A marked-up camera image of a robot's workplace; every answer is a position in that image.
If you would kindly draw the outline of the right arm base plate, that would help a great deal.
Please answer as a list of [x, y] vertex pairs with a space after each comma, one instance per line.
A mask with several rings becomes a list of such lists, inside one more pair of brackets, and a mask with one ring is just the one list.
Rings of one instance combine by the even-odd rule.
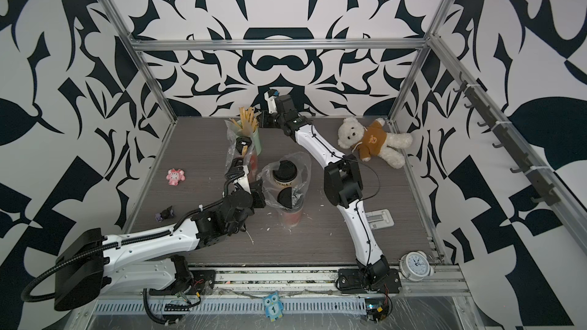
[[368, 278], [363, 270], [339, 269], [335, 287], [343, 294], [397, 294], [400, 292], [401, 280], [397, 270], [391, 268], [388, 273], [376, 279]]

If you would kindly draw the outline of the red milk tea cup back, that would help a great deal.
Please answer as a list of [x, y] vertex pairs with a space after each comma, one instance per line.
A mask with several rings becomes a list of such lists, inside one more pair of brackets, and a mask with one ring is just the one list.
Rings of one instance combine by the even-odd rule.
[[291, 187], [283, 189], [278, 194], [278, 212], [281, 223], [286, 228], [298, 225], [302, 217], [304, 198], [298, 199]]

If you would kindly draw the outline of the clear plastic bag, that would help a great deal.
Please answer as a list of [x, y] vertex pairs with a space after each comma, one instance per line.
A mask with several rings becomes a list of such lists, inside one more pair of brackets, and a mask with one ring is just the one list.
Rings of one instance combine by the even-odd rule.
[[288, 154], [266, 165], [258, 179], [262, 181], [265, 205], [277, 212], [282, 226], [286, 229], [297, 226], [311, 182], [310, 155]]
[[249, 168], [249, 181], [254, 182], [258, 175], [258, 155], [261, 154], [259, 131], [255, 129], [252, 134], [246, 134], [238, 122], [225, 121], [225, 124], [229, 142], [225, 173], [227, 174], [237, 162], [242, 162]]

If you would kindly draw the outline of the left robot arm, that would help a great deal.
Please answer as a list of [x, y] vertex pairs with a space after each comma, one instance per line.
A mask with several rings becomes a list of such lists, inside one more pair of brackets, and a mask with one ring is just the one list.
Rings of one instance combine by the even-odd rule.
[[246, 219], [265, 206], [263, 183], [234, 182], [233, 191], [177, 223], [124, 235], [84, 232], [55, 265], [21, 292], [25, 303], [54, 302], [56, 311], [74, 310], [114, 290], [154, 290], [173, 295], [188, 290], [194, 276], [185, 252], [211, 247], [246, 230]]

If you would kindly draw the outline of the red milk tea cup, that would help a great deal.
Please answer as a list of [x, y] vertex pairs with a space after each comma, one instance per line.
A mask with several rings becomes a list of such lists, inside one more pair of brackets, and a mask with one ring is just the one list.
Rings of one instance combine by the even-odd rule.
[[247, 154], [244, 162], [246, 162], [249, 169], [248, 179], [250, 182], [254, 182], [258, 175], [258, 154], [255, 151]]
[[283, 189], [278, 194], [278, 212], [281, 223], [286, 228], [298, 225], [302, 217], [304, 198], [298, 199], [291, 187]]
[[252, 149], [253, 147], [253, 142], [252, 139], [250, 139], [250, 137], [248, 136], [238, 136], [237, 139], [235, 140], [235, 150], [239, 155], [242, 155], [242, 149], [244, 146], [248, 146], [248, 152]]

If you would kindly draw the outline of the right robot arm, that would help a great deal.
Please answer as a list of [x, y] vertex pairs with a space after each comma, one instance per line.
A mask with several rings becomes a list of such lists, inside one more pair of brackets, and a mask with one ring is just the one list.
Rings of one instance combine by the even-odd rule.
[[291, 96], [278, 90], [265, 93], [268, 110], [258, 117], [263, 128], [279, 128], [323, 168], [324, 193], [341, 212], [356, 251], [359, 284], [375, 291], [389, 274], [389, 264], [368, 224], [364, 209], [363, 183], [359, 162], [331, 145], [307, 117], [296, 109]]

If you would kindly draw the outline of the cream milk tea cup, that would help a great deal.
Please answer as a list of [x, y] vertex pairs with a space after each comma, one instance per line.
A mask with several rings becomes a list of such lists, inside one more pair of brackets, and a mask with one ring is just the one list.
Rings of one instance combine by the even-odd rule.
[[298, 185], [301, 181], [301, 172], [291, 160], [282, 160], [270, 172], [270, 182], [277, 189], [286, 189]]

